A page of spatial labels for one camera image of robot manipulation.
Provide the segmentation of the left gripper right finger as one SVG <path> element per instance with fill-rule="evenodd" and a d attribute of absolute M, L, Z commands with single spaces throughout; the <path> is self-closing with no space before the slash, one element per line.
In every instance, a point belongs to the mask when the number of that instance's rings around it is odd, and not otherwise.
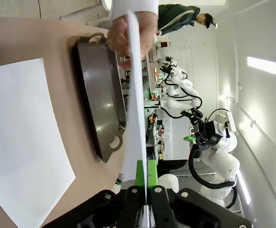
<path fill-rule="evenodd" d="M 155 160 L 148 160 L 148 204 L 157 228 L 251 228 L 252 223 L 206 197 L 184 188 L 177 193 L 158 184 Z"/>

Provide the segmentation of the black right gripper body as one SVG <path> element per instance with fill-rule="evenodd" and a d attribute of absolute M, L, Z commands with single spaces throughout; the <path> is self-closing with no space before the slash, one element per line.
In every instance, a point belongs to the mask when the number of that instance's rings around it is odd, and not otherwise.
<path fill-rule="evenodd" d="M 208 145 L 217 145 L 225 139 L 225 125 L 217 121 L 205 123 L 206 143 Z"/>

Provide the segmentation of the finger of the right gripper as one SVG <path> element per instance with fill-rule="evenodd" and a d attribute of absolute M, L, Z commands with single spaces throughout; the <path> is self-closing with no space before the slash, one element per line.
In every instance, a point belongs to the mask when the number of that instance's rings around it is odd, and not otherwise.
<path fill-rule="evenodd" d="M 206 124 L 202 119 L 203 113 L 198 109 L 191 108 L 189 110 L 183 110 L 182 115 L 190 120 L 193 127 L 197 126 L 199 130 L 205 129 Z"/>
<path fill-rule="evenodd" d="M 195 148 L 198 150 L 205 150 L 206 149 L 206 142 L 205 139 L 203 137 L 201 137 L 200 135 L 189 135 L 189 136 L 185 136 L 183 138 L 184 141 L 189 142 L 190 147 L 191 148 Z"/>

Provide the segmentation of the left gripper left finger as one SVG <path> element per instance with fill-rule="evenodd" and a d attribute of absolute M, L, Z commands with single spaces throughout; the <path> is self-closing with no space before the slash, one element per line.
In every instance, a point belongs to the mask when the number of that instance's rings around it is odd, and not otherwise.
<path fill-rule="evenodd" d="M 145 171 L 137 162 L 135 185 L 119 193 L 102 190 L 45 228 L 137 228 L 145 214 Z"/>

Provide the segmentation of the person's right hand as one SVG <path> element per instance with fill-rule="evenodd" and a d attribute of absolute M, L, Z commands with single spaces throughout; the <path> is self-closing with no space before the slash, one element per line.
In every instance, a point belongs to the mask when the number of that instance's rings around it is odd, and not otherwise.
<path fill-rule="evenodd" d="M 139 24 L 141 59 L 144 59 L 153 46 L 153 37 L 158 31 L 158 17 L 155 13 L 148 11 L 136 12 L 135 15 Z M 129 57 L 128 25 L 125 16 L 112 22 L 108 39 L 109 48 L 115 51 L 117 56 Z"/>

